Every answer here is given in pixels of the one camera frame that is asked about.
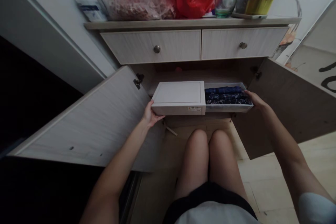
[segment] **leg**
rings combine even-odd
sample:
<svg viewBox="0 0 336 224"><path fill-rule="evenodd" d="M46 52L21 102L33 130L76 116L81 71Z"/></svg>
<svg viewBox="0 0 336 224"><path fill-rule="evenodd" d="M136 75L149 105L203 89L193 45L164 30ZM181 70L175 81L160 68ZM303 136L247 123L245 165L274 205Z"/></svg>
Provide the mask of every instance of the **leg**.
<svg viewBox="0 0 336 224"><path fill-rule="evenodd" d="M188 196L193 190L208 181L209 145L206 135L203 130L196 129L188 139L177 180L175 200Z"/></svg>
<svg viewBox="0 0 336 224"><path fill-rule="evenodd" d="M222 130L215 130L209 143L210 181L237 193L247 200L238 163L228 135Z"/></svg>

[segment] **glass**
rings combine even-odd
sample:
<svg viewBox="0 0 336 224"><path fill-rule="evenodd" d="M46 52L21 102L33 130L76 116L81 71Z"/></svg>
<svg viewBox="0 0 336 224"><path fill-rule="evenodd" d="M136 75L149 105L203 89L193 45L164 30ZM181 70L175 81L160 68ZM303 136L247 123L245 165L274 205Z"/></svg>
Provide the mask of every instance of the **glass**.
<svg viewBox="0 0 336 224"><path fill-rule="evenodd" d="M215 0L215 13L217 18L228 18L236 6L237 0Z"/></svg>

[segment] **white storage box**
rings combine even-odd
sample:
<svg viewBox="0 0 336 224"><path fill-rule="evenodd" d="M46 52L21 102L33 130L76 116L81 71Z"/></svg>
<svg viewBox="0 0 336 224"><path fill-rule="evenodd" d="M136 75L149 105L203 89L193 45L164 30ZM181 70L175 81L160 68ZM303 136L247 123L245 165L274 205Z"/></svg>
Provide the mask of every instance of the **white storage box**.
<svg viewBox="0 0 336 224"><path fill-rule="evenodd" d="M204 81L160 82L152 100L157 115L205 115Z"/></svg>
<svg viewBox="0 0 336 224"><path fill-rule="evenodd" d="M242 88L242 90L246 90L245 86L243 83L205 83L204 88L219 88L219 87L224 87L224 86L239 86ZM253 107L252 105L248 104L211 104L211 105L206 105L205 106L205 112L247 112Z"/></svg>

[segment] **folded clothes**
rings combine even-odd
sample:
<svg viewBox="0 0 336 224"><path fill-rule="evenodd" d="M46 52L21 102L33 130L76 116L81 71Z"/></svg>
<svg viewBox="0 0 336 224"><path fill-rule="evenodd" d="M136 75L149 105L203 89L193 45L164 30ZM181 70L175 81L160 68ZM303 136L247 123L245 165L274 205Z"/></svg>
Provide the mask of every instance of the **folded clothes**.
<svg viewBox="0 0 336 224"><path fill-rule="evenodd" d="M238 98L245 98L246 95L244 93L234 93L234 94L216 94L211 93L205 96L206 100L233 100Z"/></svg>
<svg viewBox="0 0 336 224"><path fill-rule="evenodd" d="M208 88L204 90L206 95L209 95L211 93L216 93L216 94L229 94L229 93L241 93L242 88L239 86L235 87L216 87L216 88Z"/></svg>
<svg viewBox="0 0 336 224"><path fill-rule="evenodd" d="M249 104L251 105L251 101L248 97L246 98L239 98L239 99L232 99L232 100L206 100L206 104Z"/></svg>

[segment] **drawer knob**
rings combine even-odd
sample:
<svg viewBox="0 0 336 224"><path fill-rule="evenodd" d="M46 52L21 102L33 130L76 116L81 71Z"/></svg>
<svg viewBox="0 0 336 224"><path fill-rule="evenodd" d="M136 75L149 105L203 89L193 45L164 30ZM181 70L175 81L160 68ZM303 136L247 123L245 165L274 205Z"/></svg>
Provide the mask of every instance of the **drawer knob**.
<svg viewBox="0 0 336 224"><path fill-rule="evenodd" d="M160 50L161 50L161 47L158 46L158 45L157 45L157 46L154 46L154 49L153 49L153 50L154 50L155 53L159 53Z"/></svg>
<svg viewBox="0 0 336 224"><path fill-rule="evenodd" d="M247 44L244 43L244 42L241 42L241 43L239 44L239 47L240 47L241 49L245 49L245 48L247 47Z"/></svg>

